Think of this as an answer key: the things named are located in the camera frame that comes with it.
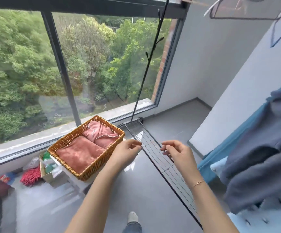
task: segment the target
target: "blue curtain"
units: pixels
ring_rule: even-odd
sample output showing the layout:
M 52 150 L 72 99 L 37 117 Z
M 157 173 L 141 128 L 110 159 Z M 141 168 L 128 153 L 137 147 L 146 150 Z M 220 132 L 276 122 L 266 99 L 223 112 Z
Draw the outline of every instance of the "blue curtain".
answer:
M 216 177 L 210 169 L 213 163 L 229 156 L 230 152 L 235 148 L 238 141 L 247 129 L 253 125 L 255 119 L 259 116 L 267 103 L 264 103 L 258 110 L 255 111 L 244 123 L 242 123 L 234 132 L 231 133 L 219 146 L 213 149 L 210 153 L 204 156 L 203 160 L 198 165 L 198 169 L 204 180 L 209 183 Z

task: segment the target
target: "white shoe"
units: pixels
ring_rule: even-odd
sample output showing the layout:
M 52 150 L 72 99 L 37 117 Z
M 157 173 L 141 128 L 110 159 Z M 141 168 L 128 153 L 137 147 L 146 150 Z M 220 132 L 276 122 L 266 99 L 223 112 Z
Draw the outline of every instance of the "white shoe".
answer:
M 127 223 L 130 222 L 138 222 L 138 216 L 136 215 L 135 212 L 130 212 L 129 215 L 127 216 Z

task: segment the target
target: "brick wall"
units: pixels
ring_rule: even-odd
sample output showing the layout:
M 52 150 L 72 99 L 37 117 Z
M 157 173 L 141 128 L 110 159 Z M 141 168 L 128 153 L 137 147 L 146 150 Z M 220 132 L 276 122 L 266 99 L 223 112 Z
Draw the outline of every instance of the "brick wall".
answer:
M 173 19 L 172 22 L 171 22 L 169 31 L 168 31 L 168 36 L 167 36 L 167 39 L 166 39 L 166 42 L 165 42 L 165 45 L 164 45 L 162 59 L 161 59 L 161 62 L 160 62 L 159 72 L 158 72 L 158 75 L 157 75 L 156 83 L 154 85 L 154 92 L 153 92 L 152 97 L 151 97 L 151 101 L 153 103 L 156 99 L 156 95 L 157 95 L 157 91 L 158 91 L 158 88 L 159 88 L 162 72 L 164 70 L 164 64 L 165 64 L 167 53 L 168 53 L 168 50 L 169 50 L 169 47 L 170 47 L 170 43 L 172 41 L 172 37 L 173 37 L 174 31 L 175 31 L 176 23 L 177 23 L 177 19 Z

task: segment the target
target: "window sill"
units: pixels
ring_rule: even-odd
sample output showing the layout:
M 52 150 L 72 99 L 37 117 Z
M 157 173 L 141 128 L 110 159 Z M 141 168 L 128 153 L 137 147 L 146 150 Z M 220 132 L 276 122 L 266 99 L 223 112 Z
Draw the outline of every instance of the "window sill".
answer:
M 145 111 L 154 108 L 154 104 L 148 98 L 140 100 L 137 105 L 137 112 Z M 104 111 L 98 113 L 104 119 L 115 123 L 122 119 L 125 119 L 131 116 L 132 111 L 134 110 L 135 102 L 128 105 L 123 105 L 121 107 Z M 81 122 L 84 123 L 92 118 L 94 115 L 81 119 Z M 53 144 L 60 137 L 71 132 L 75 129 L 75 122 L 70 122 L 58 127 L 47 129 L 38 133 L 31 134 L 16 140 L 8 141 L 6 143 L 0 144 L 0 160 L 2 162 L 13 160 L 20 156 L 24 156 L 29 153 L 36 152 L 41 149 Z

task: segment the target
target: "basket rim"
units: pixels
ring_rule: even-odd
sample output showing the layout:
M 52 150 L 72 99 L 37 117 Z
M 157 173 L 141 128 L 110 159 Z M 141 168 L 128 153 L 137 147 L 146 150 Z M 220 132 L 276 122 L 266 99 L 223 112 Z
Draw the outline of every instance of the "basket rim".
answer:
M 88 121 L 85 121 L 84 123 L 82 123 L 82 124 L 80 124 L 78 127 L 76 127 L 75 129 L 77 129 L 77 128 L 79 128 L 80 126 L 83 126 L 83 125 L 85 125 L 85 124 L 87 124 L 87 123 L 90 123 L 94 118 L 99 118 L 100 120 L 105 120 L 108 124 L 111 124 L 110 122 L 108 122 L 106 119 L 104 119 L 104 118 L 102 118 L 102 117 L 100 117 L 99 115 L 94 115 L 92 118 L 90 118 Z M 55 155 L 55 156 L 53 156 L 57 161 L 59 161 L 59 159 L 61 160 L 61 161 L 59 161 L 60 162 L 60 164 L 62 165 L 62 166 L 64 166 L 64 164 L 65 165 L 67 165 L 67 166 L 69 166 L 69 172 L 70 173 L 72 173 L 72 175 L 74 175 L 74 176 L 76 176 L 76 177 L 82 177 L 82 176 L 84 176 L 84 174 L 85 174 L 85 172 L 89 169 L 89 168 L 91 168 L 91 166 L 93 166 L 96 162 L 98 162 L 98 160 L 99 160 L 99 158 L 100 157 L 102 157 L 103 155 L 105 155 L 105 153 L 108 151 L 108 149 L 110 149 L 113 145 L 115 145 L 115 143 L 118 141 L 118 140 L 120 140 L 120 139 L 122 139 L 124 136 L 125 136 L 125 132 L 122 130 L 122 129 L 120 129 L 120 128 L 118 128 L 117 126 L 115 126 L 119 131 L 121 131 L 122 132 L 122 134 L 120 135 L 119 133 L 119 137 L 118 137 L 118 139 L 116 139 L 103 153 L 101 153 L 88 167 L 86 167 L 81 173 L 78 173 L 78 172 L 76 172 L 72 167 L 70 167 L 69 166 L 69 164 L 68 163 L 66 163 L 64 160 L 62 160 L 57 154 L 56 154 L 56 152 L 54 152 L 54 151 L 52 151 L 52 150 L 50 150 L 56 143 L 58 143 L 59 141 L 61 141 L 61 140 L 64 140 L 64 138 L 66 137 L 66 136 L 68 136 L 70 133 L 72 133 L 74 130 L 72 130 L 71 132 L 69 132 L 69 133 L 67 133 L 65 136 L 63 136 L 63 137 L 61 137 L 56 143 L 54 143 L 54 144 L 52 144 L 48 149 L 47 149 L 47 151 L 51 154 L 51 156 L 53 156 L 53 154 Z

